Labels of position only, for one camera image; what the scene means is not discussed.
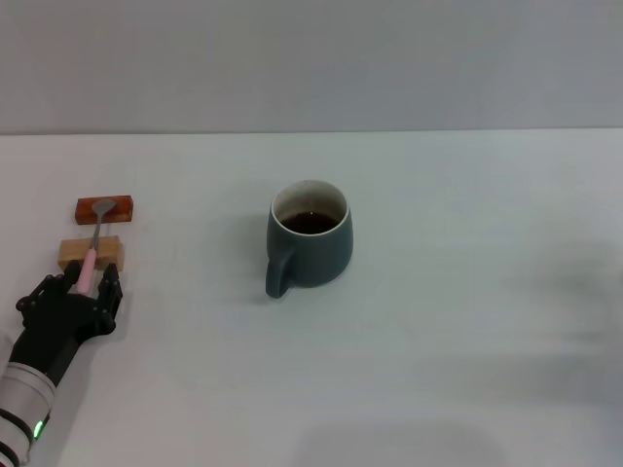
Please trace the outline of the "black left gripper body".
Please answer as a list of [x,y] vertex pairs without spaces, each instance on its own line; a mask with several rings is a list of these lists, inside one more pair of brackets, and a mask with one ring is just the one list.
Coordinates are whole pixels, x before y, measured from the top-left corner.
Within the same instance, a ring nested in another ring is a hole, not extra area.
[[87,340],[111,334],[116,328],[118,296],[93,299],[79,294],[17,303],[23,330],[9,361],[30,367],[53,384],[65,375],[80,346]]

